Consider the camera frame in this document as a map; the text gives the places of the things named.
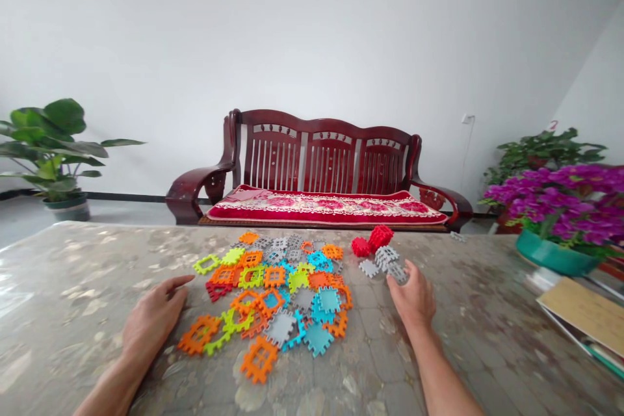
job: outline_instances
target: sofa backrest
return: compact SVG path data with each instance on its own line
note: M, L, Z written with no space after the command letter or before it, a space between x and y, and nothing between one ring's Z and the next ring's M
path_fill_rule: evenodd
M408 187L406 168L411 172L412 155L420 150L418 135L391 127L302 120L266 109L235 109L229 119L236 141L235 186L389 194Z

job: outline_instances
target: marble-patterned table surface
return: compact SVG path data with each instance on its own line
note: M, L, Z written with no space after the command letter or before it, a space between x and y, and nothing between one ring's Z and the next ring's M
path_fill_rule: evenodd
M298 233L350 251L361 233ZM242 234L233 227L131 227L65 222L0 251L0 414L69 415L119 356L130 309L156 283L194 273ZM397 233L392 245L434 282L434 319L447 356L491 415L621 414L621 384L558 333L523 286L531 267L515 236ZM385 278L367 278L347 254L355 307L346 338L313 359L282 353L266 385L239 372L248 340L212 358L176 348L200 315L220 314L205 277L190 283L181 320L139 389L133 415L426 414L418 366Z

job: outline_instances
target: green flower pot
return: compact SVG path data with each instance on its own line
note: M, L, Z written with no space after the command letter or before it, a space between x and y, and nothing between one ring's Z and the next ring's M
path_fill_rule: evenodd
M562 248L524 229L516 243L518 252L536 265L566 276L583 276L598 266L600 260L585 253Z
M44 205L54 214L57 221L89 221L91 219L85 193L60 202L48 201L44 198Z

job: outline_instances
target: wooden bench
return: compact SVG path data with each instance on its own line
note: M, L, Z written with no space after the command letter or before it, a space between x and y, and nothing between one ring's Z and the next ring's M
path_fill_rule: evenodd
M459 232L472 218L472 207L457 192L420 180L421 144L419 135L391 127L359 128L342 120L301 120L276 110L235 109L224 120L221 161L178 177L166 202L176 224L262 226L257 220L218 222L207 218L198 204L200 190L204 188L215 205L224 197L226 174L230 172L233 188L242 182L259 189L310 194L388 195L414 186L419 189L420 202L440 210L448 200L452 214L443 224L393 229ZM288 222L280 226L293 227ZM298 227L327 226L310 222Z

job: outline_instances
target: gray floor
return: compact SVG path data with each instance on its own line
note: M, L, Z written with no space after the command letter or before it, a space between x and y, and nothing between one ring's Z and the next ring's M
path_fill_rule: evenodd
M143 226L172 226L173 215L164 203L137 201L89 200L92 221ZM41 200L20 196L0 201L0 248L36 234L55 223ZM462 234L487 234L491 220L473 220L466 224Z

